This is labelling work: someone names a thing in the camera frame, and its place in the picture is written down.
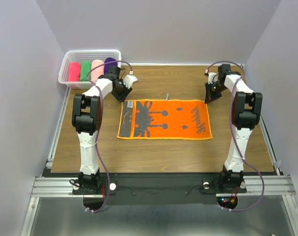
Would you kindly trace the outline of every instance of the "towel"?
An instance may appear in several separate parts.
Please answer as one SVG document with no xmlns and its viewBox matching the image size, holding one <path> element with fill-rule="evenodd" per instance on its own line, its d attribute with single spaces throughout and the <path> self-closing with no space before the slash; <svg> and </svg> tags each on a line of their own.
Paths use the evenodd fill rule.
<svg viewBox="0 0 298 236">
<path fill-rule="evenodd" d="M 115 61 L 115 59 L 114 59 L 114 58 L 106 58 L 106 60 L 105 60 L 104 63 L 107 63 L 107 62 L 110 62 L 110 61 Z M 105 74 L 105 75 L 108 73 L 109 67 L 110 67 L 111 65 L 117 66 L 117 62 L 112 62 L 112 63 L 106 64 L 106 65 L 104 66 L 104 74 Z"/>
<path fill-rule="evenodd" d="M 80 80 L 81 65 L 78 62 L 71 62 L 68 69 L 68 82 L 78 82 Z"/>
<path fill-rule="evenodd" d="M 87 73 L 91 70 L 92 63 L 90 61 L 81 62 L 81 71 L 80 71 L 80 81 L 88 81 L 91 80 L 91 74 L 88 76 L 88 80 L 86 80 Z"/>
<path fill-rule="evenodd" d="M 94 60 L 91 65 L 91 69 L 97 67 L 98 65 L 102 65 L 104 62 L 102 60 Z M 91 72 L 91 80 L 97 81 L 100 75 L 104 75 L 104 65 L 96 68 Z"/>
<path fill-rule="evenodd" d="M 211 139 L 201 100 L 129 100 L 122 103 L 119 139 Z"/>
</svg>

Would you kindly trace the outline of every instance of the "label on towel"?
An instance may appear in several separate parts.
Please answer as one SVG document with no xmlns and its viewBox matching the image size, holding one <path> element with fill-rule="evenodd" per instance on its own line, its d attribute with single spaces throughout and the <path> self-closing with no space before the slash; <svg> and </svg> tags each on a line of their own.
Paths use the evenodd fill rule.
<svg viewBox="0 0 298 236">
<path fill-rule="evenodd" d="M 128 108 L 132 108 L 132 107 L 134 107 L 134 102 L 133 102 L 133 101 L 128 101 L 128 103 L 127 103 L 127 107 L 128 107 Z"/>
</svg>

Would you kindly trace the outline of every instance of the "red rolled towel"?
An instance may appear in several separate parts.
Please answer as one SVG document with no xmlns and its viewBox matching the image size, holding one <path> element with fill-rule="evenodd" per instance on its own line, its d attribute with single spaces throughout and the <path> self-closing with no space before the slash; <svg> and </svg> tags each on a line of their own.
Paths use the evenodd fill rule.
<svg viewBox="0 0 298 236">
<path fill-rule="evenodd" d="M 78 82 L 80 80 L 81 65 L 79 62 L 71 62 L 68 69 L 68 82 Z"/>
<path fill-rule="evenodd" d="M 104 62 L 102 60 L 94 60 L 92 62 L 91 69 L 94 67 L 97 67 L 98 65 L 102 65 Z M 91 72 L 91 80 L 97 81 L 100 75 L 104 75 L 104 65 L 100 66 L 99 68 L 96 68 Z"/>
</svg>

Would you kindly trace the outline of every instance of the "metal floor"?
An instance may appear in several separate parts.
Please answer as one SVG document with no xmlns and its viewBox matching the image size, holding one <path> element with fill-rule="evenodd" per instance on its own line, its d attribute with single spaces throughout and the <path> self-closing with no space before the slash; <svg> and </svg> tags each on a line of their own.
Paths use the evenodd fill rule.
<svg viewBox="0 0 298 236">
<path fill-rule="evenodd" d="M 239 208 L 258 197 L 239 197 Z M 84 211 L 81 198 L 42 198 L 32 236 L 293 236 L 282 196 L 265 196 L 245 212 L 215 205 L 108 206 Z"/>
</svg>

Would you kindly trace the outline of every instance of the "purple rolled towel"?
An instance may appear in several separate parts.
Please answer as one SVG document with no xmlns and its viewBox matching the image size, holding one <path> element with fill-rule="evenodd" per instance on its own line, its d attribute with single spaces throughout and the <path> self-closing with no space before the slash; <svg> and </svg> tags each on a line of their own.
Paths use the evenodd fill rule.
<svg viewBox="0 0 298 236">
<path fill-rule="evenodd" d="M 111 62 L 111 61 L 115 61 L 115 59 L 114 59 L 114 58 L 106 58 L 106 60 L 105 60 L 104 63 L 106 63 L 106 62 Z M 112 62 L 112 63 L 109 63 L 109 64 L 104 65 L 104 74 L 105 74 L 105 75 L 108 73 L 109 67 L 110 67 L 111 65 L 115 65 L 115 66 L 117 66 L 117 62 Z"/>
</svg>

